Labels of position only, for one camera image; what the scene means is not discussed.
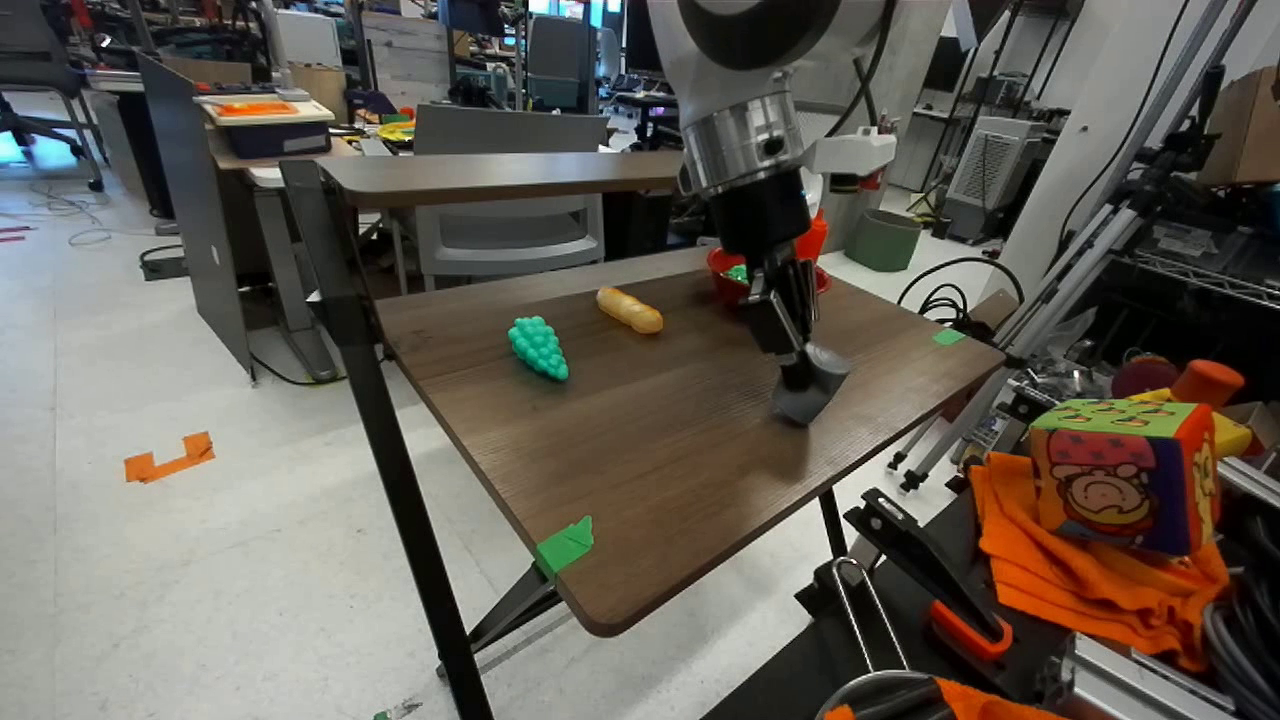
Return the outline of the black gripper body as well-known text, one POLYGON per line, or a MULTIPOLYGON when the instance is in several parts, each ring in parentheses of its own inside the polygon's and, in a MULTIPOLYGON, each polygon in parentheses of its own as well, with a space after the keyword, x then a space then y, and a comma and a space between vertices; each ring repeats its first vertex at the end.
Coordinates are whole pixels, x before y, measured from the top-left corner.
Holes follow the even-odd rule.
POLYGON ((813 334, 813 267, 795 254, 795 239, 809 233, 813 217, 806 204, 806 185, 795 167, 731 185, 713 195, 713 225, 719 244, 750 262, 750 294, 776 292, 806 333, 813 334))

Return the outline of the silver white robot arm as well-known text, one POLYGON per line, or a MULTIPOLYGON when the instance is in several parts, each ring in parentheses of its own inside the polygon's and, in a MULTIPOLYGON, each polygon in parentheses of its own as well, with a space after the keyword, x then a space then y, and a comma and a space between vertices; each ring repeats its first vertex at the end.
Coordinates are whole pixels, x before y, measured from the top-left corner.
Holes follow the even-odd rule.
POLYGON ((743 320, 785 397, 827 397, 849 368, 813 341, 806 175, 866 179, 896 161, 949 0, 648 0, 648 16, 693 186, 750 262, 743 320))

